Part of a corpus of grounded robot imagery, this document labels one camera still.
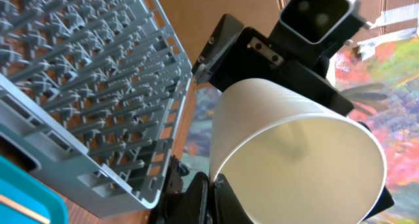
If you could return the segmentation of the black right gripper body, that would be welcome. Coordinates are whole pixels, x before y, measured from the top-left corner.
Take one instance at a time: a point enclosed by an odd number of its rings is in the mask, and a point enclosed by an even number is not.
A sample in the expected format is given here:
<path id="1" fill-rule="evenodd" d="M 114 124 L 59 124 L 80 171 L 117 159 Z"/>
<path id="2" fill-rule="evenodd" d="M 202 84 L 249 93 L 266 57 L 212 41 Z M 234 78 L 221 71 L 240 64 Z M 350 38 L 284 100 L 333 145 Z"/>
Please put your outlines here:
<path id="1" fill-rule="evenodd" d="M 244 79 L 266 79 L 346 116 L 354 105 L 327 81 L 327 68 L 330 58 L 364 24 L 365 20 L 353 12 L 315 45 L 281 23 L 268 37 L 244 26 L 209 83 L 223 92 Z"/>

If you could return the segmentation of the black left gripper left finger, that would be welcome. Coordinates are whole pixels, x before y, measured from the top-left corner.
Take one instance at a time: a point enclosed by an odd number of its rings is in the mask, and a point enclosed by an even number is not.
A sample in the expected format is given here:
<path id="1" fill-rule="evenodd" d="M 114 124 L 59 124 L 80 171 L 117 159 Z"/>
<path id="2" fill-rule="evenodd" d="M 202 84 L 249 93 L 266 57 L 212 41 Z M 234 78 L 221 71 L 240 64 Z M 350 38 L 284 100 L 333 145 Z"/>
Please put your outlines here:
<path id="1" fill-rule="evenodd" d="M 170 174 L 159 203 L 152 209 L 148 224 L 205 224 L 208 177 L 197 172 L 185 192 L 178 173 Z"/>

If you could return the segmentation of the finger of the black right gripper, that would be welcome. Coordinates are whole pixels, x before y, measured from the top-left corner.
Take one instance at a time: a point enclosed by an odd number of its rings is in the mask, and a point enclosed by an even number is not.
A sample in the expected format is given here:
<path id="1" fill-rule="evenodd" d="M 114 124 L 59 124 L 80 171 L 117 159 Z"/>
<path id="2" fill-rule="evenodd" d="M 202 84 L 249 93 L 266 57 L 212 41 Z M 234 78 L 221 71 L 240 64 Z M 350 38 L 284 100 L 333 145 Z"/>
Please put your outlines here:
<path id="1" fill-rule="evenodd" d="M 387 190 L 385 186 L 383 186 L 380 196 L 377 198 L 374 206 L 370 209 L 369 213 L 365 215 L 362 221 L 391 208 L 395 204 L 394 199 L 390 192 Z"/>
<path id="2" fill-rule="evenodd" d="M 210 82 L 243 28 L 243 23 L 233 15 L 222 15 L 192 67 L 193 80 L 196 84 Z"/>

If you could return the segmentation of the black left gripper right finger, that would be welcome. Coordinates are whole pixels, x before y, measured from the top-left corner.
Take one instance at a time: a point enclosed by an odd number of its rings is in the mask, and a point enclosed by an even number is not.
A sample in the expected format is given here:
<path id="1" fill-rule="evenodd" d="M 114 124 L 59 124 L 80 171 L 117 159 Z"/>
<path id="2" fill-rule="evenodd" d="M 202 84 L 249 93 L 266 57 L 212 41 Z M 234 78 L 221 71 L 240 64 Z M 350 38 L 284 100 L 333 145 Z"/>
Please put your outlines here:
<path id="1" fill-rule="evenodd" d="M 253 224 L 223 174 L 213 183 L 212 218 L 216 224 Z"/>

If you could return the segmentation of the white bowl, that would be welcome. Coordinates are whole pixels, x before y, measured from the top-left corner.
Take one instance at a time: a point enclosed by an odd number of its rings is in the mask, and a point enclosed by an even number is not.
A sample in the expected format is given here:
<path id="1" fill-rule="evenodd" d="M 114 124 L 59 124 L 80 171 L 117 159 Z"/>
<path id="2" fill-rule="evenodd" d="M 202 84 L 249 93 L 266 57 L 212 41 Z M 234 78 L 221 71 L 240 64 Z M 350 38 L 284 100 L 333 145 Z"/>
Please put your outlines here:
<path id="1" fill-rule="evenodd" d="M 224 175 L 255 223 L 361 222 L 385 186 L 364 126 L 265 79 L 234 83 L 212 122 L 209 178 Z"/>

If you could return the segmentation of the wooden chopstick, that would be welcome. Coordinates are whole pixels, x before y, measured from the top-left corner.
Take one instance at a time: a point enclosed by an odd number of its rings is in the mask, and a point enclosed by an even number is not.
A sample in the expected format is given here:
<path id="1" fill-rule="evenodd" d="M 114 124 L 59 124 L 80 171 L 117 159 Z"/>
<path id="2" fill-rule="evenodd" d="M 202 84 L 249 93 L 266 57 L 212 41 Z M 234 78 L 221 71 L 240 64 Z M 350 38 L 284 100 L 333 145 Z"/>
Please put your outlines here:
<path id="1" fill-rule="evenodd" d="M 45 216 L 38 214 L 37 212 L 34 212 L 33 210 L 30 210 L 29 208 L 26 208 L 25 206 L 7 198 L 4 195 L 1 195 L 1 203 L 4 204 L 5 206 L 8 206 L 9 208 L 20 212 L 21 214 L 24 214 L 36 221 L 38 221 L 39 223 L 42 224 L 50 224 L 50 220 L 48 218 L 46 218 Z"/>

